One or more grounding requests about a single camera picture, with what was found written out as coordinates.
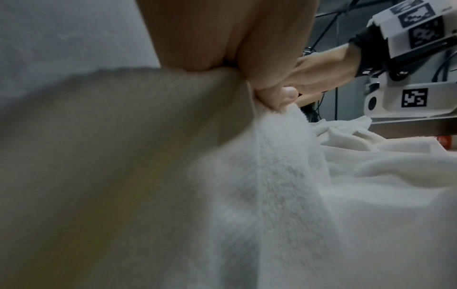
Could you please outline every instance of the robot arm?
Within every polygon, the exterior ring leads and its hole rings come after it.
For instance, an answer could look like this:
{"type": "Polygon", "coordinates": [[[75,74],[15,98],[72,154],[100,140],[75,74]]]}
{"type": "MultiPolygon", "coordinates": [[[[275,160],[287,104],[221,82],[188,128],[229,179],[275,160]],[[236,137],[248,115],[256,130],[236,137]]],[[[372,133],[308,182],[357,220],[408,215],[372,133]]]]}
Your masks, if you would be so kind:
{"type": "Polygon", "coordinates": [[[358,75],[378,80],[365,100],[367,116],[429,117],[457,108],[455,82],[409,83],[430,56],[457,45],[454,0],[406,0],[374,15],[351,41],[362,51],[358,75]]]}

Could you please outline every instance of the cloth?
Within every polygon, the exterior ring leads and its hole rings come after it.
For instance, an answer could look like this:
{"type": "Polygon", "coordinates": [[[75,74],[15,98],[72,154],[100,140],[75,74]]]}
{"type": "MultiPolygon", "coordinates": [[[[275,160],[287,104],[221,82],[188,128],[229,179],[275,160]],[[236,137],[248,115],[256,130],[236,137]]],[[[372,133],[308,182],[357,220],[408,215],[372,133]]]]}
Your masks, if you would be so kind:
{"type": "Polygon", "coordinates": [[[455,288],[457,159],[252,96],[118,70],[4,113],[1,288],[455,288]]]}

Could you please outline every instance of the fluffy white fabric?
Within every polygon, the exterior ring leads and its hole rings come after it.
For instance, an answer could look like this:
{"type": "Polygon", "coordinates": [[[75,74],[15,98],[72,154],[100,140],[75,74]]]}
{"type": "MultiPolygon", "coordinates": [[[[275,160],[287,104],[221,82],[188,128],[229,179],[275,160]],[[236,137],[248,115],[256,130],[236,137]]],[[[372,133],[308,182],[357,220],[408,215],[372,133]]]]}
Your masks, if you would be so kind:
{"type": "Polygon", "coordinates": [[[457,159],[123,70],[1,119],[1,288],[455,288],[457,159]]]}

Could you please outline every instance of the white towel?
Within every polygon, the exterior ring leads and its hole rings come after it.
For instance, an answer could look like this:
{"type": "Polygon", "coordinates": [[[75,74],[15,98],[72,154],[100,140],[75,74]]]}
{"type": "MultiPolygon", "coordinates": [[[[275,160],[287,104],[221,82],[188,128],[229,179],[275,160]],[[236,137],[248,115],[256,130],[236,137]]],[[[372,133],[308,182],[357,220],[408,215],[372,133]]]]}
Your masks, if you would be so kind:
{"type": "Polygon", "coordinates": [[[1,288],[457,284],[455,159],[272,113],[235,70],[96,73],[0,121],[1,288]]]}

